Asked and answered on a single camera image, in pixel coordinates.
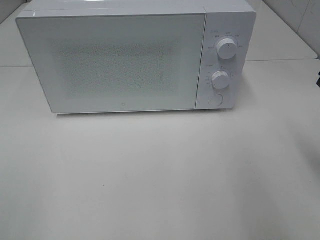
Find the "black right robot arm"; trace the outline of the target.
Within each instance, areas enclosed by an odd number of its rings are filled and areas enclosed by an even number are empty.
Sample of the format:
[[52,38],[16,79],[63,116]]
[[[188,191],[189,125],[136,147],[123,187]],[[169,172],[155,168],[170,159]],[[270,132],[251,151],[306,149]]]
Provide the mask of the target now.
[[318,75],[319,75],[319,79],[317,80],[316,84],[318,87],[320,87],[320,73]]

